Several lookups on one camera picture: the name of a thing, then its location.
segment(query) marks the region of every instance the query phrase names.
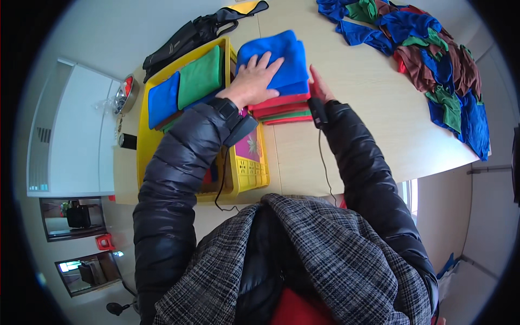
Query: stack of towels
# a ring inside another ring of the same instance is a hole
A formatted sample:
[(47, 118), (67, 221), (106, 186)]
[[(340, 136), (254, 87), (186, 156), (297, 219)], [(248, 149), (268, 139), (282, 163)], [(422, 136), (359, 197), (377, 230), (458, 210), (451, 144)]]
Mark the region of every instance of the stack of towels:
[(183, 111), (206, 103), (225, 87), (224, 50), (218, 45), (148, 93), (148, 127), (167, 132)]
[(267, 86), (267, 89), (278, 90), (280, 96), (256, 105), (249, 105), (248, 110), (266, 125), (312, 121), (306, 102), (310, 98), (310, 92), (305, 48), (302, 41), (296, 39), (292, 30), (242, 45), (237, 55), (236, 73), (242, 64), (247, 65), (253, 55), (256, 54), (261, 58), (267, 51), (271, 52), (269, 64), (280, 57), (285, 58)]

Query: pile of cloth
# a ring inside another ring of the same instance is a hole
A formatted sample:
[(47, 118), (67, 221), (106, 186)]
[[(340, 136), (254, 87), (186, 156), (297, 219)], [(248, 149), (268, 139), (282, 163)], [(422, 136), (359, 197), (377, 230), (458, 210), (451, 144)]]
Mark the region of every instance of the pile of cloth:
[(285, 58), (267, 86), (268, 89), (278, 90), (280, 96), (256, 105), (249, 105), (248, 110), (257, 120), (266, 125), (312, 121), (313, 117), (307, 105), (310, 91), (305, 48), (292, 30), (242, 45), (237, 55), (236, 73), (242, 64), (247, 65), (252, 56), (262, 57), (267, 51), (271, 52), (269, 64), (280, 57)]
[(148, 92), (148, 127), (163, 133), (182, 113), (225, 87), (224, 50), (215, 46)]
[[(318, 12), (337, 24), (351, 46), (368, 44), (398, 63), (428, 98), (430, 117), (487, 161), (489, 129), (480, 75), (469, 49), (457, 45), (437, 19), (411, 5), (388, 0), (316, 0)], [(362, 21), (364, 25), (343, 20)]]

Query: black puffer jacket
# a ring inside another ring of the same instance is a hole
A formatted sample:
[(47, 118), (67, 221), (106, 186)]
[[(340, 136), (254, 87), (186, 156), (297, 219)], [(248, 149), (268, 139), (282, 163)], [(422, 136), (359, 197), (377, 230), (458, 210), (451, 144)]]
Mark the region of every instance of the black puffer jacket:
[[(430, 293), (432, 313), (438, 287), (419, 233), (397, 194), (388, 165), (367, 128), (348, 105), (327, 103), (324, 130), (345, 184), (345, 202), (414, 267)], [(161, 141), (148, 164), (134, 211), (135, 279), (141, 323), (151, 324), (154, 304), (183, 275), (196, 248), (195, 193), (229, 135), (223, 117), (198, 105)], [(267, 323), (283, 285), (317, 299), (294, 247), (269, 207), (255, 216), (248, 240), (235, 323)], [(203, 241), (208, 240), (210, 233)]]

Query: black cylinder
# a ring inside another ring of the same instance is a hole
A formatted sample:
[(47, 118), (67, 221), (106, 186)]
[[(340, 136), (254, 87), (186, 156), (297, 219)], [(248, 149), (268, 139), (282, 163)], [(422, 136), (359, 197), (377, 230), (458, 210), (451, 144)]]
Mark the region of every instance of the black cylinder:
[(137, 137), (135, 135), (121, 133), (118, 144), (121, 148), (137, 150)]

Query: light wood tabletop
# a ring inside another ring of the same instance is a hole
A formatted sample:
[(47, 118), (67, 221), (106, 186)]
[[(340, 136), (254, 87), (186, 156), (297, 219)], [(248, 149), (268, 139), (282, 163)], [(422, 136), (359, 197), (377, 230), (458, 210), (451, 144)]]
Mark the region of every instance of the light wood tabletop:
[[(318, 69), (336, 98), (361, 117), (381, 148), (396, 182), (424, 177), (478, 160), (465, 144), (430, 120), (427, 98), (415, 89), (408, 77), (397, 72), (392, 57), (369, 45), (349, 46), (335, 24), (318, 13), (315, 0), (276, 0), (269, 9), (239, 20), (229, 33), (238, 50), (247, 41), (292, 29), (303, 41), (307, 65)], [(144, 71), (134, 71), (142, 82)], [(121, 131), (137, 135), (141, 92), (124, 118)], [(312, 122), (264, 126), (270, 185), (240, 193), (233, 202), (254, 203), (266, 193), (325, 196), (329, 187), (318, 149), (318, 130)], [(321, 137), (323, 158), (333, 194), (343, 193), (343, 182), (327, 140)], [(128, 178), (136, 178), (130, 168), (118, 168), (121, 148), (114, 149), (114, 182), (118, 203), (137, 203), (137, 181), (129, 188)], [(124, 195), (118, 189), (125, 188)]]

